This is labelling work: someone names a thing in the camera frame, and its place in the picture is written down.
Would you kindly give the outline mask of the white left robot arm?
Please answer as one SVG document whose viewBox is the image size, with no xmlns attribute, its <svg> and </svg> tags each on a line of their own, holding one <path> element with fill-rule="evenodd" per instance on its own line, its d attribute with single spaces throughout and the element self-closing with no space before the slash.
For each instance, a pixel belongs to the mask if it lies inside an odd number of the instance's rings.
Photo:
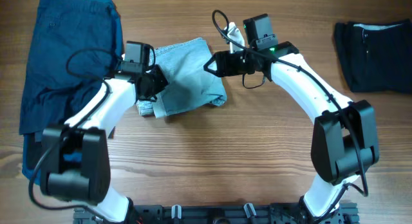
<svg viewBox="0 0 412 224">
<path fill-rule="evenodd" d="M 35 171 L 42 194 L 68 202 L 67 209 L 84 210 L 96 222 L 132 223 L 133 201 L 111 186 L 107 139 L 131 106 L 156 101 L 168 81 L 159 65 L 132 62 L 99 81 L 101 89 L 82 110 L 43 131 Z"/>
</svg>

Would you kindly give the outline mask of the light blue denim shorts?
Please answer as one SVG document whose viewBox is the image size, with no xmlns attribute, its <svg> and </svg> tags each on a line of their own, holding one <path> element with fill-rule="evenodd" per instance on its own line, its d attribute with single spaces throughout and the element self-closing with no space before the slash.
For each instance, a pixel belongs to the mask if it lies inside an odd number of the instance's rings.
<svg viewBox="0 0 412 224">
<path fill-rule="evenodd" d="M 168 85 L 156 95 L 156 102 L 136 103 L 139 115 L 162 118 L 206 104 L 224 105 L 227 94 L 222 80 L 203 70 L 211 57 L 207 41 L 201 37 L 157 48 L 150 58 L 156 59 Z"/>
</svg>

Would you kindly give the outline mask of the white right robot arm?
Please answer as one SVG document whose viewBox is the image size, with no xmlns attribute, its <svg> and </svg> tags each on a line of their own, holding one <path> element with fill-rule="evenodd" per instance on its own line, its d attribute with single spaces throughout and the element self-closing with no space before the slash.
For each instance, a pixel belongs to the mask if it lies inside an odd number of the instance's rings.
<svg viewBox="0 0 412 224">
<path fill-rule="evenodd" d="M 368 196 L 366 171 L 379 160 L 375 112 L 341 95 L 309 67 L 290 42 L 216 52 L 203 69 L 217 77 L 261 72 L 282 87 L 314 125 L 310 156 L 316 176 L 299 202 L 300 218 L 320 223 L 339 210 L 350 188 Z"/>
</svg>

